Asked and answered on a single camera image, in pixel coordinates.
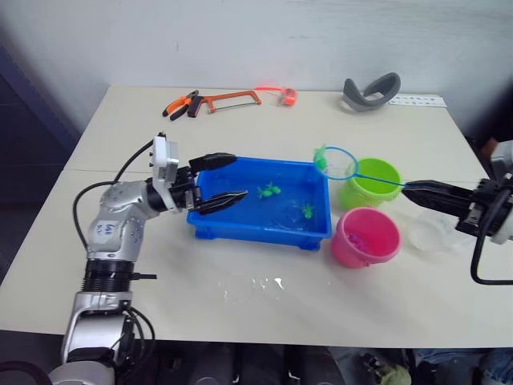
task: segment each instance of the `orange handle pliers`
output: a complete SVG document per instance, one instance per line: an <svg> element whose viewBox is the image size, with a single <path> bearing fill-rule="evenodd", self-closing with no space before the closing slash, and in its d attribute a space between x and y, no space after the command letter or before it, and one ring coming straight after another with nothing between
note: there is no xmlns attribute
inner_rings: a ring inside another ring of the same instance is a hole
<svg viewBox="0 0 513 385"><path fill-rule="evenodd" d="M194 90L193 92L189 93L187 96L181 96L179 99L175 100L173 103L169 104L165 110L162 111L162 116L168 116L170 120L176 120L180 118L189 108L192 102L192 98L199 95L198 90ZM178 107L183 106L180 110L175 111Z"/></svg>

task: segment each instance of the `black cable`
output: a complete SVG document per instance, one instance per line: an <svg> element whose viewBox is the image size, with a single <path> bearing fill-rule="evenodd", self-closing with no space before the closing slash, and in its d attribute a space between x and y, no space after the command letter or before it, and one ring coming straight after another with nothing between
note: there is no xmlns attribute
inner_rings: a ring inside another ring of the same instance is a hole
<svg viewBox="0 0 513 385"><path fill-rule="evenodd" d="M118 171L118 174L115 176L114 182L119 181L119 178L123 175L123 173L128 168L128 166L131 164L131 162L133 162L137 156L141 155L143 152L148 150L152 144L153 144L153 140L150 140L143 147L141 147L134 155L132 155L130 158L128 158L128 160L125 162L123 167Z"/></svg>
<svg viewBox="0 0 513 385"><path fill-rule="evenodd" d="M75 200L73 201L73 222L75 223L75 228L77 229L77 233L79 234L80 241L83 244L83 247L85 250L87 250L87 241L86 238L83 236L82 230L80 229L79 224L79 215L77 214L77 205L79 204L80 198L83 194L87 193L89 190L92 190L93 188L97 188L100 186L108 186L109 184L115 184L114 181L108 181L108 182L98 182L94 183L90 186L87 186L84 190L79 192L77 196L75 197Z"/></svg>
<svg viewBox="0 0 513 385"><path fill-rule="evenodd" d="M132 307L130 309L130 311L134 312L135 314L137 314L139 317L141 317L143 319L143 321L146 323L148 329L150 330L151 339L150 339L150 342L148 344L146 351L144 352L144 357L141 360L139 360L136 365L134 365L133 369L130 372L126 373L125 375L122 375L119 378L120 383L125 383L129 378L131 378L138 371L140 371L140 369L144 366L144 364L150 359L150 357L153 354L153 351L155 349L155 329L153 329L153 325L151 324L150 320L147 319L147 317L143 313L138 311L135 307Z"/></svg>
<svg viewBox="0 0 513 385"><path fill-rule="evenodd" d="M0 363L0 372L22 371L27 373L38 385L52 385L50 377L38 366L24 361L7 361Z"/></svg>
<svg viewBox="0 0 513 385"><path fill-rule="evenodd" d="M481 225L481 229L479 229L478 239L475 242L474 253L472 255L471 262L471 276L472 279L481 284L481 285L513 285L513 280L508 279L482 279L478 277L478 266L479 259L481 258L481 252L483 251L483 243L487 237L488 229L491 226L491 223L495 219L495 216L503 206L503 204L509 199L511 195L511 191L509 189L504 189L497 195L490 208L488 209L485 217L483 218L483 223Z"/></svg>
<svg viewBox="0 0 513 385"><path fill-rule="evenodd" d="M141 343L141 348L140 348L140 351L139 351L139 359L143 359L143 357L144 357L144 349L145 349L143 328L141 327L139 319L137 319L137 316L134 314L133 311L127 310L127 313L134 320L135 327L137 327L137 331L139 332L139 340L140 340L140 343Z"/></svg>

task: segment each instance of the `label on robot arm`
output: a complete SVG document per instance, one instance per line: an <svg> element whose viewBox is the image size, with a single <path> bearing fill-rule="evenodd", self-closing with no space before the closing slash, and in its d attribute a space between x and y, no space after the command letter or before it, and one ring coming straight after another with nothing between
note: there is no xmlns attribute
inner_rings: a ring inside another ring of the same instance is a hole
<svg viewBox="0 0 513 385"><path fill-rule="evenodd" d="M105 244L116 235L118 221L98 221L93 232L94 243Z"/></svg>

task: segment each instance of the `green bucket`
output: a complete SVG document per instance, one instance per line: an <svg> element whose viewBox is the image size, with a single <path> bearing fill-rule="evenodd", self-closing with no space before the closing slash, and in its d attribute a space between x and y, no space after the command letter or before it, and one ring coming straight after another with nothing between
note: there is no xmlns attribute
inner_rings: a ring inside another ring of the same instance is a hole
<svg viewBox="0 0 513 385"><path fill-rule="evenodd" d="M351 168L347 170L348 175L353 173ZM358 160L358 173L402 183L398 170L392 164L378 158ZM401 186L395 184L354 177L341 187L338 199L341 206L347 210L365 206L378 207L384 201L393 201L400 192Z"/></svg>

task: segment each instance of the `white table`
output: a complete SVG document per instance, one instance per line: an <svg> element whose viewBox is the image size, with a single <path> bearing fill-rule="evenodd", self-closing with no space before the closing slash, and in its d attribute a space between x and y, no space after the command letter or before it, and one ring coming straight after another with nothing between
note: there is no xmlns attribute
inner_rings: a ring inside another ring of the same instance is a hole
<svg viewBox="0 0 513 385"><path fill-rule="evenodd" d="M200 115L195 120L182 117L175 124L161 118L165 104L184 93L165 88L111 88L0 286L0 329L64 333L86 262L71 222L71 202L83 187L110 180L128 156L166 127L168 138L180 142L182 161L213 151L308 160L318 142L344 145L333 142L334 138L349 137L348 132L354 131L351 137L360 139L352 139L352 151L390 160L411 179L419 179L416 175L422 171L425 176L421 177L443 175L437 179L474 188L483 176L442 109L387 106L371 115L346 115L338 111L334 93L302 92L300 100L304 103L298 101L293 109L276 107L264 96L259 107ZM132 120L125 116L129 109ZM320 115L310 118L317 110L321 110ZM295 113L303 116L303 122L294 117ZM149 124L142 124L144 116ZM267 116L272 119L264 125ZM359 118L368 123L357 124ZM435 122L432 136L445 132L445 139L437 144L442 149L431 162L423 160L429 160L429 146L437 141L420 130L427 125L415 123L421 118L422 122ZM254 120L262 127L260 135L254 134ZM285 125L288 120L293 127ZM415 158L408 161L387 146L384 136L380 144L364 141L373 134L381 135L374 126L377 122L396 138L400 137L398 127L406 130L407 126L410 141L417 143L422 138L428 150L417 146L421 154L408 152ZM295 147L291 142L286 145L281 130L302 139ZM260 146L265 135L283 141L283 145ZM110 153L91 150L91 146L107 150L108 143ZM93 153L102 155L94 157ZM435 169L444 157L450 159L451 167ZM146 161L136 163L126 179L148 177ZM81 201L83 228L98 212L101 192L101 188L91 191ZM335 223L341 210L332 201ZM383 205L383 210L396 220L403 234L422 211L405 197ZM322 242L317 253L256 242L201 241L194 238L185 214L163 213L147 223L136 265L137 271L157 273L159 279L132 283L134 306L150 317L160 339L358 347L511 346L513 289L473 283L469 273L472 248L470 241L446 252L422 254L405 239L401 253L392 261L352 270L333 261L328 241ZM512 256L513 242L502 246L487 243L481 275L511 277Z"/></svg>

